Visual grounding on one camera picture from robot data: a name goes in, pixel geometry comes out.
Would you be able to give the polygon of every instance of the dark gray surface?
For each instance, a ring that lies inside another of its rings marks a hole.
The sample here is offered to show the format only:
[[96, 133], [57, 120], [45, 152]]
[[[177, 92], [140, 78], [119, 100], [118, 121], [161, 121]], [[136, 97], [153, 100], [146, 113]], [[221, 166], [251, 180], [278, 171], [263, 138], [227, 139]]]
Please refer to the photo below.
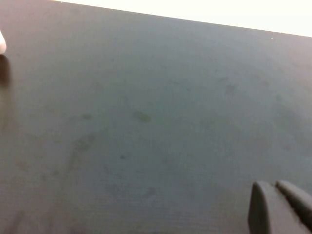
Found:
[[0, 233], [245, 234], [253, 181], [312, 191], [311, 38], [43, 0], [0, 27]]

